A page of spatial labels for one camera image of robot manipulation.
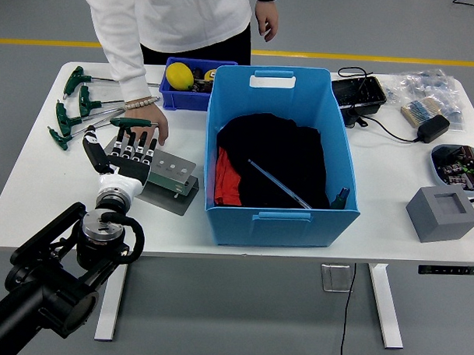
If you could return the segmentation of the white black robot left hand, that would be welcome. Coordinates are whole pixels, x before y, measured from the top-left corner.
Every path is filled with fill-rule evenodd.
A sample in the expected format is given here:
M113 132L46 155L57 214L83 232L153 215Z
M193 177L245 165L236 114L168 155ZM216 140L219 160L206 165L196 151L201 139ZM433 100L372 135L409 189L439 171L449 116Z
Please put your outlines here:
M88 126L83 135L83 147L94 170L99 173L98 195L121 197L122 202L132 202L133 198L142 193L151 171L153 154L157 139L147 140L142 133L138 142L135 133L128 134L120 128L109 153L97 140L96 128Z

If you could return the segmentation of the person's right hand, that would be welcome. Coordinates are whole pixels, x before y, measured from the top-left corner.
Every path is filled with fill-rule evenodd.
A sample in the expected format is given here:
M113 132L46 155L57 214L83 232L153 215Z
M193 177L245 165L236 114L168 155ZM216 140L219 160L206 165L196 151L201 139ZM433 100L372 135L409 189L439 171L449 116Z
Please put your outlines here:
M152 125L149 127L132 127L132 132L135 133L137 140L140 140L142 134L146 133L146 140L156 137L160 146L165 145L168 138L169 124L164 113L155 104L127 110L125 117L151 121Z

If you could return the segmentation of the person's left hand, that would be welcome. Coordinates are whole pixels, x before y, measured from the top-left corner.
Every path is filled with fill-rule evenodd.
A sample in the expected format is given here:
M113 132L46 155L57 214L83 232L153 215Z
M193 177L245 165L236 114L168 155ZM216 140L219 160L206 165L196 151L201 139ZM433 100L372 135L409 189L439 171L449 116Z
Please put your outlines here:
M266 42L271 41L278 33L279 13L274 1L256 2L255 17L258 22L258 32Z

